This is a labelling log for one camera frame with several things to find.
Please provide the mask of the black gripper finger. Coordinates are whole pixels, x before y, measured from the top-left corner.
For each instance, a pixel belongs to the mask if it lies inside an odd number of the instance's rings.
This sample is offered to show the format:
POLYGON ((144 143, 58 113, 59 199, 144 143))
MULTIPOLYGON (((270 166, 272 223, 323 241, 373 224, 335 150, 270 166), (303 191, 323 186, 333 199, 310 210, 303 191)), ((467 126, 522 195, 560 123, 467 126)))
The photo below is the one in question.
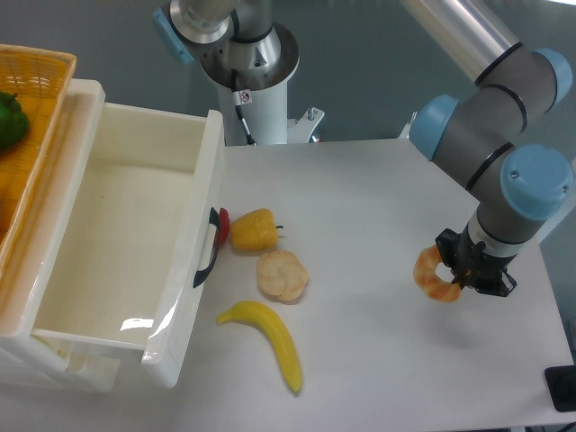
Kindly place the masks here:
POLYGON ((471 287, 471 282, 473 281, 473 271, 470 269, 451 269, 451 274, 453 279, 452 284, 457 284, 461 290, 465 287, 471 287))
POLYGON ((453 241, 447 237, 437 237, 436 247, 443 264, 446 267, 453 267, 453 241))

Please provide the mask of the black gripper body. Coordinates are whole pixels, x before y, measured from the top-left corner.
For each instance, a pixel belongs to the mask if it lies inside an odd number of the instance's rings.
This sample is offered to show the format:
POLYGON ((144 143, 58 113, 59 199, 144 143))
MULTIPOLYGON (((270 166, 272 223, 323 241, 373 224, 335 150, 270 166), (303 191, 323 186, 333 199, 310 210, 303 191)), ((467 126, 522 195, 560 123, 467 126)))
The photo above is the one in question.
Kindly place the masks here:
POLYGON ((508 273, 508 264, 514 256, 490 255, 484 241, 473 243, 468 229, 462 233, 444 229, 437 237, 447 237, 453 241, 452 268, 472 270, 473 279, 470 288, 477 293, 508 297, 517 287, 517 281, 508 273))

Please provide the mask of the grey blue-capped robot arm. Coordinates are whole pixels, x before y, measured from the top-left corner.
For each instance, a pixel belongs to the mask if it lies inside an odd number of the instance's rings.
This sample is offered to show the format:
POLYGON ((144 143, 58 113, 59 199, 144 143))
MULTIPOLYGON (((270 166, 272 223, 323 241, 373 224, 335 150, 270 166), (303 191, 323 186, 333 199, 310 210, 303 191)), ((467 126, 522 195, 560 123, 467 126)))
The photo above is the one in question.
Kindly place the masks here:
MULTIPOLYGON (((405 8, 476 84, 465 102, 440 95, 406 127, 410 142, 479 203, 462 232, 445 230, 414 265, 417 286, 454 302, 464 287, 505 297, 516 287, 508 264, 563 206, 571 163, 512 138, 552 110, 572 87, 566 58, 529 51, 481 1, 408 1, 405 8)), ((172 1, 153 14, 166 49, 199 61, 218 87, 230 145, 303 143, 321 120, 315 109, 286 114, 286 85, 299 63, 293 35, 267 1, 172 1)))

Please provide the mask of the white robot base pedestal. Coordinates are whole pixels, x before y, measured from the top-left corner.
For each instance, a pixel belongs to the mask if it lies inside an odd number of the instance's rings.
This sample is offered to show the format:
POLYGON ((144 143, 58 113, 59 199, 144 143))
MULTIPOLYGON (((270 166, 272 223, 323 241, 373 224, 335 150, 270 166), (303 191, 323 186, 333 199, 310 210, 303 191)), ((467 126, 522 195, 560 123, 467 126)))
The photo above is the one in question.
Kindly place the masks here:
POLYGON ((202 55, 201 65, 217 89, 225 144, 245 146, 287 142, 287 86, 300 55, 293 34, 272 24, 261 40, 226 40, 202 55))

